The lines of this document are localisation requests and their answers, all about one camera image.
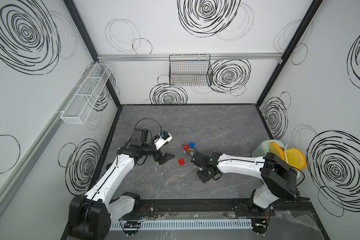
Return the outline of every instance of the enclosure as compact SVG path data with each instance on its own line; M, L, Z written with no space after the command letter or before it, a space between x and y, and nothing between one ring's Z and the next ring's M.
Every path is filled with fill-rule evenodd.
M0 239L75 239L72 199L135 127L175 155L135 159L112 194L139 195L137 239L360 239L360 0L0 0ZM184 149L266 140L306 167L257 217L240 204L263 179L203 183Z

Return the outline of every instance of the wire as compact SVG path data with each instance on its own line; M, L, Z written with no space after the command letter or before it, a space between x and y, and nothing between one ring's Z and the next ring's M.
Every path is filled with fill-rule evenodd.
M185 152L188 154L188 156L190 156L191 158L193 158L193 157L188 153L187 150L185 150Z
M149 209L149 207L143 207L142 209L140 209L140 212L145 210L145 209L148 209L148 214L150 214L151 210Z
M96 196L96 194L93 195L92 199L90 200L90 202L89 202L89 204L88 204L88 207L86 208L86 213L85 213L85 218L84 218L84 225L83 225L83 239L84 239L84 234L85 234L86 216L88 215L88 210L89 210L90 204L92 203L93 198L94 198L95 196Z
M118 149L117 152L116 152L116 166L117 166L117 164L118 164L118 151L119 151L119 149Z
M271 218L270 216L269 216L269 213L267 212L267 210L265 210L265 219L267 220L267 225L269 225L269 219Z
M190 156L191 157L191 160L193 159L193 157L188 153L188 151L187 150L185 150L185 144L182 144L182 147L183 147L183 150L188 154L188 156ZM194 161L194 163L196 163L197 164L197 166L199 166L199 168L203 168L202 166L200 166L200 164L197 162L197 161Z
M243 161L243 162L252 162L252 163L269 163L269 164L278 164L278 165L282 165L282 166L293 167L294 169L300 171L302 173L302 176L303 176L301 182L299 182L299 184L296 184L296 186L300 185L302 183L302 181L304 181L304 179L305 179L305 174L300 169L298 169L297 167L291 166L289 164L281 164L281 163L277 163L277 162L254 162L254 161L249 161L249 160L233 159L233 158L232 159L221 160L219 162L230 161L230 160L237 160L237 161Z
M145 156L145 159L144 159L144 161L143 161L143 163L142 163L142 164L138 164L138 162L136 162L136 164L137 164L137 165L140 165L140 166L141 166L141 165L143 165L143 164L144 164L144 162L146 161L146 159L147 159L147 158L148 158L148 155L147 155L147 156Z
M157 122L157 124L160 126L160 136L161 136L161 134L163 133L163 129L161 128L161 125L160 125L160 123L159 123L158 121L156 121L156 120L154 120L154 119L152 119L152 118L142 118L142 119L140 119L138 122L136 122L136 124L134 125L133 129L137 126L137 124L138 124L139 122L141 122L142 120L145 120L145 119L148 119L148 120L152 120L152 121L154 121L154 122Z
M151 141L149 143L152 142L152 139L153 139L153 135L152 135L152 132L148 129L148 132L151 134L151 138L148 138L148 139L151 139Z
M121 227L121 229L122 229L122 230L123 230L123 232L124 232L125 230L124 230L124 228L123 228L123 224L121 223L120 219L119 219L118 221L119 221L119 223L120 223L120 227Z

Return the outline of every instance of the yellow plate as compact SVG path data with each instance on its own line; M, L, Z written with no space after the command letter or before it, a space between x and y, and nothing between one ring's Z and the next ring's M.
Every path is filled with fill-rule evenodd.
M297 167L302 170L307 167L307 161L305 160L302 152L296 148L287 150L288 163L291 166Z
M269 152L272 152L274 154L276 154L277 156L279 156L283 161L284 160L284 154L283 154L283 150L281 149L281 147L279 147L275 142L271 142L269 144Z

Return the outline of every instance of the gray marble floor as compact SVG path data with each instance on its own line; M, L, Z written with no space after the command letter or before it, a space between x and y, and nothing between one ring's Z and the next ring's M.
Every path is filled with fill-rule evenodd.
M144 165L134 166L114 198L125 191L137 193L142 199L249 198L262 185L261 180L240 174L223 174L219 180L203 184L196 175L198 168L183 153L181 145L194 142L196 149L205 155L223 152L251 156L260 142L269 139L254 105L124 106L101 175L141 118L153 118L171 133L173 139L161 150L176 157L158 165L150 156ZM138 126L150 129L153 134L160 132L153 121L143 120ZM181 158L185 164L179 166Z

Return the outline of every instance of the black frame edge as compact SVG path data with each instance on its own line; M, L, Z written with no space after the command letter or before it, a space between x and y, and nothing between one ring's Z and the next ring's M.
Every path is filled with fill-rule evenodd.
M83 39L90 56L92 57L93 61L98 61L98 54L97 54L96 48L93 45L93 42L92 42L91 38L89 37L88 32L86 31L86 28L80 17L80 14L78 13L76 5L74 4L73 0L63 0L63 1L64 1L65 5L67 6L70 16L72 17L73 22L75 23L77 30L80 33L81 38Z
M305 13L305 16L303 17L299 27L297 28L295 34L293 35L291 41L288 44L288 47L285 49L283 56L281 57L282 62L279 63L275 70L273 71L271 77L269 78L267 84L265 85L265 88L263 89L263 92L261 93L259 99L257 100L257 105L260 106L261 103L263 103L264 99L267 97L270 89L272 88L274 82L278 78L279 74L281 73L281 70L287 63L289 57L292 55L293 50L297 46L297 44L300 41L300 38L303 36L305 30L309 26L312 18L315 16L317 10L320 8L321 3L324 0L313 0L311 5L309 6L307 12Z
M98 53L96 51L95 46L93 45L93 42L85 28L84 22L82 21L80 14L78 13L78 10L76 8L76 5L74 4L73 0L63 0L65 3L65 6L68 9L68 12L70 16L72 17L73 22L76 25L77 31L80 33L80 36L82 40L84 41L84 44L92 57L93 61L98 61ZM115 89L113 88L112 84L108 84L108 81L106 81L106 88L108 89L113 101L115 102L116 107L119 109L121 107L120 100L118 99Z
M261 122L262 122L263 125L264 125L265 131L267 131L267 133L268 133L269 139L274 139L273 136L272 136L271 130L270 130L269 127L268 127L267 122L265 122L264 116L263 116L263 114L261 113L259 106L256 106L256 109L257 109L257 112L259 113Z
M120 113L121 113L122 109L123 109L122 106L117 109L115 118L113 119L112 125L110 127L109 132L108 132L108 136L106 137L103 150L101 151L101 155L100 155L100 157L99 157L99 159L97 161L96 169L93 172L93 176L92 176L92 179L90 180L88 189L93 188L93 186L96 184L96 182L100 179L101 169L104 166L106 155L108 154L110 144L111 144L113 136L115 134L116 125L117 125L118 119L120 118Z
M318 228L320 229L321 234L322 234L322 236L324 237L324 240L330 240L330 238L329 238L329 236L328 236L328 233L327 233L327 231L325 230L325 228L324 228L324 226L323 226L323 224L322 224L319 216L317 215L317 212L316 212L315 208L312 207L312 208L310 209L310 212L312 213L312 217L313 217L315 223L317 224Z
M230 105L256 105L256 103L186 103L186 104L123 104L123 106L230 106Z

